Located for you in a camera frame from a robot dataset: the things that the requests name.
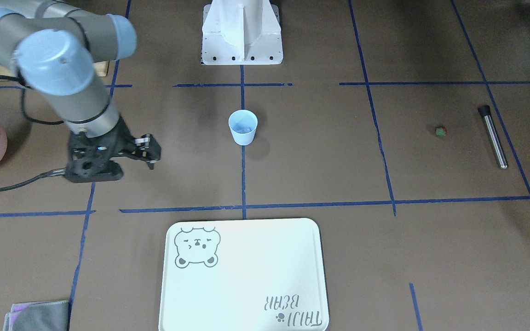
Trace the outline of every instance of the light blue paper cup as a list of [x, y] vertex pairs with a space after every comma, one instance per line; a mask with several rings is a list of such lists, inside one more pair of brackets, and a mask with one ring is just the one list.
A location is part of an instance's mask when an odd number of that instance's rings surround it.
[[229, 126], [234, 142], [241, 146], [250, 144], [255, 138], [258, 123], [257, 116], [252, 111], [241, 109], [232, 113]]

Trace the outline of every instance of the white metal pedestal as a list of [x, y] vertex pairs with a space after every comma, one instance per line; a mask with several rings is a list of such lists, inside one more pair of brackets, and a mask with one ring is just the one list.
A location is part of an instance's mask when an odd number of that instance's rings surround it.
[[282, 63], [279, 9], [269, 0], [213, 0], [204, 7], [202, 32], [205, 65]]

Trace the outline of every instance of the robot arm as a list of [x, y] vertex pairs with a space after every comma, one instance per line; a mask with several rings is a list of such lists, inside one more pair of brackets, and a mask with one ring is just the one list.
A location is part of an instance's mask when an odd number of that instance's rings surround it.
[[142, 160], [151, 169], [160, 160], [151, 134], [131, 136], [93, 69], [94, 62], [128, 57], [135, 48], [125, 17], [54, 0], [0, 0], [0, 65], [40, 92], [71, 129], [65, 178], [72, 182], [122, 178], [113, 157]]

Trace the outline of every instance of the small green object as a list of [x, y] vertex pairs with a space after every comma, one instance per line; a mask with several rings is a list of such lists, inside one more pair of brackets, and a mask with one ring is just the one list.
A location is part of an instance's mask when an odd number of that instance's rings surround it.
[[435, 128], [435, 135], [437, 137], [447, 136], [447, 129], [444, 126], [438, 126], [437, 128]]

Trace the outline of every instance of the metal tube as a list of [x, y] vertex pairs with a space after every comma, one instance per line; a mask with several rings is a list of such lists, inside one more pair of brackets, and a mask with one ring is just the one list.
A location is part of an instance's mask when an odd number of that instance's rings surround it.
[[90, 53], [70, 32], [35, 32], [19, 43], [16, 54], [26, 82], [42, 93], [73, 133], [92, 138], [114, 128], [120, 113], [95, 75]]
[[71, 32], [88, 51], [94, 62], [125, 58], [134, 53], [136, 33], [125, 17], [86, 15], [31, 19], [20, 13], [9, 14], [0, 8], [0, 65], [15, 73], [15, 47], [32, 33], [44, 29]]
[[0, 8], [18, 12], [27, 18], [47, 18], [69, 16], [95, 16], [60, 0], [0, 0]]
[[490, 112], [490, 106], [484, 105], [478, 108], [478, 112], [484, 120], [484, 125], [486, 130], [488, 130], [488, 136], [490, 136], [490, 142], [492, 143], [492, 149], [494, 150], [494, 155], [496, 160], [498, 160], [498, 166], [500, 169], [508, 168], [507, 157], [504, 155], [504, 150], [502, 145], [500, 145], [500, 139], [498, 138], [498, 133], [496, 132], [496, 127], [492, 121], [492, 113]]

